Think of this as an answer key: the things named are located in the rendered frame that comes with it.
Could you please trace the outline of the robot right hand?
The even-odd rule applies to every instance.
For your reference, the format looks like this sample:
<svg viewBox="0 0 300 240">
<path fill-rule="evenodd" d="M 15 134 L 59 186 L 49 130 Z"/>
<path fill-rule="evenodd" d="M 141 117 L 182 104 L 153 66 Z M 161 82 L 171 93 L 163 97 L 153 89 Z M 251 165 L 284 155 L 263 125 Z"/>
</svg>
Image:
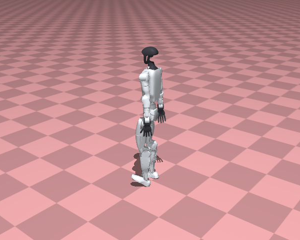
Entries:
<svg viewBox="0 0 300 240">
<path fill-rule="evenodd" d="M 159 105 L 157 104 L 157 109 L 158 109 L 158 123 L 159 123 L 159 117 L 160 117 L 160 123 L 164 123 L 164 120 L 166 122 L 166 117 L 165 117 L 165 111 L 163 110 L 164 109 L 164 104 L 163 104 L 163 108 L 159 108 Z M 162 118 L 161 118 L 162 116 Z M 164 117 L 163 117 L 164 116 Z"/>
</svg>

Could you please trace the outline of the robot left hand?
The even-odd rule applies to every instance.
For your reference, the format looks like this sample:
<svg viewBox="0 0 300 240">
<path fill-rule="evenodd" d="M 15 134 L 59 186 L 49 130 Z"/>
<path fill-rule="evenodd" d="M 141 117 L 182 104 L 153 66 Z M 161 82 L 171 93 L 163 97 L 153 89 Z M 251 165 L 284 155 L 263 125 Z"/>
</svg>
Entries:
<svg viewBox="0 0 300 240">
<path fill-rule="evenodd" d="M 143 129 L 140 131 L 140 133 L 142 133 L 142 131 L 143 131 L 143 136 L 145 136 L 145 133 L 146 133 L 146 137 L 150 136 L 150 135 L 152 136 L 152 128 L 150 126 L 151 119 L 149 118 L 149 123 L 145 123 L 145 118 L 144 118 L 143 119 L 143 124 L 144 124 L 144 126 L 143 126 Z"/>
</svg>

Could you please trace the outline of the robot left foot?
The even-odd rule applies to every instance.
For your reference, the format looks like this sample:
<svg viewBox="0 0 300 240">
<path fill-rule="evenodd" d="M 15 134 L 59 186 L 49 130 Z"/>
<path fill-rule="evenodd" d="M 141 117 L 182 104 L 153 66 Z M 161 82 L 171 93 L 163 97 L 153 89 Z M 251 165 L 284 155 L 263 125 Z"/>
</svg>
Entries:
<svg viewBox="0 0 300 240">
<path fill-rule="evenodd" d="M 150 184 L 151 184 L 151 181 L 150 181 L 149 179 L 147 179 L 147 180 L 145 181 L 145 178 L 143 179 L 143 176 L 139 176 L 139 175 L 132 174 L 132 175 L 131 175 L 131 178 L 132 178 L 133 180 L 135 180 L 136 182 L 145 185 L 146 187 L 149 187 Z"/>
</svg>

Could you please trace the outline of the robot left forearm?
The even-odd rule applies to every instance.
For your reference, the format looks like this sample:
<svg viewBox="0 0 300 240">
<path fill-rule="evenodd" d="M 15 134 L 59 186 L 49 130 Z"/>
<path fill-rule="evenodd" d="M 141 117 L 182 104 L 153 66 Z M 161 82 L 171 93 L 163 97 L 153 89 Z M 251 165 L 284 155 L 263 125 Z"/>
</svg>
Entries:
<svg viewBox="0 0 300 240">
<path fill-rule="evenodd" d="M 151 107 L 151 104 L 150 104 L 150 100 L 147 96 L 144 96 L 142 98 L 142 102 L 143 102 L 143 116 L 144 116 L 144 123 L 147 124 L 147 123 L 150 123 L 150 107 Z"/>
</svg>

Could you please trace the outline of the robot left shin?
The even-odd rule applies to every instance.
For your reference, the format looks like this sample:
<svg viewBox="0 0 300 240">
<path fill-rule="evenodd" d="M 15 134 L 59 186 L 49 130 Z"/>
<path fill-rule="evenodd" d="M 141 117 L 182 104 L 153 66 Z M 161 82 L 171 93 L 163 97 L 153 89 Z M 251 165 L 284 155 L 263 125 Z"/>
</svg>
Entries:
<svg viewBox="0 0 300 240">
<path fill-rule="evenodd" d="M 143 150 L 142 154 L 139 153 L 140 167 L 144 181 L 148 181 L 148 171 L 150 169 L 150 155 L 151 152 L 147 149 Z"/>
</svg>

